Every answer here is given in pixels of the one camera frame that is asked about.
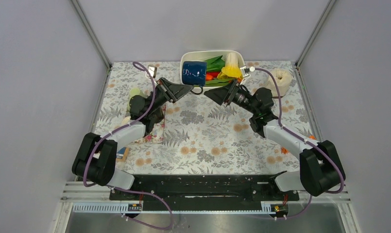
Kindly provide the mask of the dark blue mug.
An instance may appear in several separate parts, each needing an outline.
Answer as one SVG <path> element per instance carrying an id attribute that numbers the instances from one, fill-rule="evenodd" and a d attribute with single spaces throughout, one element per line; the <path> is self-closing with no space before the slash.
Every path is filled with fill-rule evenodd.
<path id="1" fill-rule="evenodd" d="M 206 83 L 207 62 L 204 61 L 184 61 L 181 68 L 181 81 L 183 84 L 197 86 L 200 92 L 194 95 L 201 95 L 204 92 L 203 87 Z"/>

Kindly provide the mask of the cream white mug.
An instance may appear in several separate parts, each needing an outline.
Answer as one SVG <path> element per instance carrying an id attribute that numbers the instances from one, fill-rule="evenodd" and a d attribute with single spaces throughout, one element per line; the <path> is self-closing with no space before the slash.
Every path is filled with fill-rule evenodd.
<path id="1" fill-rule="evenodd" d="M 121 121 L 121 124 L 120 126 L 124 126 L 124 125 L 127 125 L 131 122 L 131 117 L 130 116 L 126 116 L 122 121 Z"/>

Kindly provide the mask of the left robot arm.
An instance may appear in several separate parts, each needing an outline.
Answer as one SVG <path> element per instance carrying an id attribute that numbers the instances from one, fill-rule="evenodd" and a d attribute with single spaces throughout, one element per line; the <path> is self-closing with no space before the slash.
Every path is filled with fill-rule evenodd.
<path id="1" fill-rule="evenodd" d="M 116 168 L 118 152 L 148 136 L 164 118 L 162 107 L 167 102 L 177 102 L 192 89 L 191 85 L 161 82 L 148 97 L 131 97 L 131 120 L 106 135 L 87 133 L 73 162 L 72 173 L 93 184 L 119 188 L 127 199 L 137 198 L 140 187 L 134 183 L 134 176 Z"/>

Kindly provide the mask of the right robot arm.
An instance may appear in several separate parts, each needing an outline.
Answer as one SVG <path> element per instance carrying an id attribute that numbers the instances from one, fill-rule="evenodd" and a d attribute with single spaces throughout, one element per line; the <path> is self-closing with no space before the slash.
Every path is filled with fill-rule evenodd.
<path id="1" fill-rule="evenodd" d="M 218 105 L 234 103 L 252 113 L 249 122 L 253 132 L 281 145 L 298 158 L 299 171 L 280 173 L 268 186 L 272 199 L 280 200 L 292 190 L 305 190 L 315 197 L 343 191 L 345 172 L 335 145 L 288 129 L 281 122 L 281 116 L 272 112 L 271 90 L 262 87 L 251 94 L 245 86 L 232 81 L 223 87 L 203 91 L 203 94 Z"/>

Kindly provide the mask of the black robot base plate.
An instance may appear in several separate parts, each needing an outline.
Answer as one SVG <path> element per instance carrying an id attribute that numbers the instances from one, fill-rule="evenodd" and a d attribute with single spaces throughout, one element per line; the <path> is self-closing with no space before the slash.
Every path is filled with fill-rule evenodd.
<path id="1" fill-rule="evenodd" d="M 260 211 L 261 203 L 298 201 L 297 191 L 282 192 L 274 175 L 136 175 L 132 194 L 110 193 L 116 201 L 138 201 L 144 211 L 164 211 L 162 198 L 173 211 Z"/>

